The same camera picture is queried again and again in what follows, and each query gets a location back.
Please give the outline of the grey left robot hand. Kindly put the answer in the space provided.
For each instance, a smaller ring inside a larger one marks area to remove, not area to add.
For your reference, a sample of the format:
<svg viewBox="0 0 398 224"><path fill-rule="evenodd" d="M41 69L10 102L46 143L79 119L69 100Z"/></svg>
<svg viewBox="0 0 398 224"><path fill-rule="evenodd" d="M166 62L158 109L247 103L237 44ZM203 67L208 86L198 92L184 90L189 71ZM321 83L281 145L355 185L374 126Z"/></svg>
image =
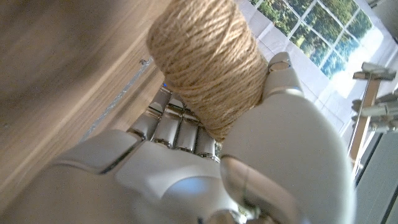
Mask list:
<svg viewBox="0 0 398 224"><path fill-rule="evenodd" d="M372 106L361 107L359 99L352 109L360 117L370 117L368 129L377 133L397 132L397 90L377 98Z"/></svg>

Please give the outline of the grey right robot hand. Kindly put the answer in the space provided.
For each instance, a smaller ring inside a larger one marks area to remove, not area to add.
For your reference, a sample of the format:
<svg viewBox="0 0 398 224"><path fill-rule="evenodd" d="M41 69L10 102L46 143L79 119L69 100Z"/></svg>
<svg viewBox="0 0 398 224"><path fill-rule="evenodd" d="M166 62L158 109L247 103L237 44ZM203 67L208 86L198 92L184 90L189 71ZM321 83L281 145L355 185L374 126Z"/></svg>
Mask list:
<svg viewBox="0 0 398 224"><path fill-rule="evenodd" d="M262 103L221 154L165 86L127 131L59 155L1 212L2 223L352 223L345 145L303 94L287 53L267 68Z"/></svg>

